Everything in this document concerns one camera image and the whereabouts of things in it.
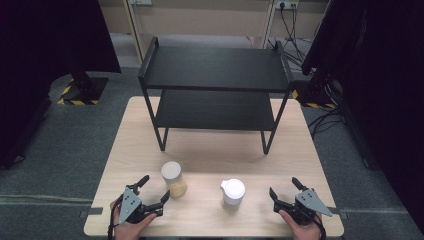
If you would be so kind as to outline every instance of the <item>black two-tier shelf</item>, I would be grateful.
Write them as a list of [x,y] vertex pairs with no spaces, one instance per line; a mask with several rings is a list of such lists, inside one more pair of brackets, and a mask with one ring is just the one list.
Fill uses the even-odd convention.
[[[138,78],[160,149],[165,151],[169,128],[244,130],[260,131],[268,154],[293,88],[281,42],[277,46],[159,46],[153,38]],[[162,90],[156,114],[148,89]],[[285,93],[276,118],[270,93]],[[271,132],[268,141],[264,131]]]

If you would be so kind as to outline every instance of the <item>hand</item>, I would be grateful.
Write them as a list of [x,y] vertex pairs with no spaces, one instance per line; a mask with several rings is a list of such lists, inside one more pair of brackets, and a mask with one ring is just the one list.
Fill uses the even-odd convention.
[[[306,226],[301,226],[297,224],[293,218],[284,210],[280,210],[280,215],[283,217],[284,221],[290,226],[293,237],[295,240],[319,240],[321,236],[321,230],[319,227],[311,222]],[[315,217],[315,220],[320,222],[318,218],[321,218],[321,214]]]
[[[110,203],[110,209],[113,208],[116,201]],[[121,204],[115,208],[115,212],[113,213],[113,224],[117,225],[119,223],[119,213],[121,211]],[[115,240],[138,240],[141,231],[146,228],[155,218],[156,214],[151,214],[147,216],[143,221],[132,224],[129,222],[124,222],[121,225],[117,225],[115,230]]]

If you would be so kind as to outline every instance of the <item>power outlet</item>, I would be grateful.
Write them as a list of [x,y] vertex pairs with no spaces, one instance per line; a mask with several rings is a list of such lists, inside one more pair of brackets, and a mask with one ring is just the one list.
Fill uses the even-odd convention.
[[275,4],[275,9],[281,9],[280,4],[284,3],[284,9],[283,10],[292,10],[297,9],[299,6],[299,0],[283,0],[283,1],[277,1]]

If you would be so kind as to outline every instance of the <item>wooden table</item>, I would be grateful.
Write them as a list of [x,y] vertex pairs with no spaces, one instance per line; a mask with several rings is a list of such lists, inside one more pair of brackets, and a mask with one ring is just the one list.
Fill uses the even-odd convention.
[[[151,97],[157,106],[159,98]],[[281,100],[272,99],[274,112]],[[84,231],[89,236],[105,236],[110,219],[109,203],[128,184],[150,175],[140,198],[144,204],[159,201],[166,191],[160,174],[168,161],[180,163],[187,182],[186,193],[170,199],[164,216],[155,219],[143,236],[184,237],[282,237],[291,236],[288,225],[273,212],[269,197],[272,187],[283,201],[294,202],[299,193],[291,183],[297,177],[314,188],[321,200],[335,207],[317,152],[301,108],[289,100],[268,155],[262,151],[259,132],[170,129],[165,152],[160,151],[143,97],[130,99],[117,133],[92,207],[101,215],[89,215]],[[222,205],[222,180],[238,178],[246,194],[237,211]],[[327,236],[341,236],[338,215],[323,217]]]

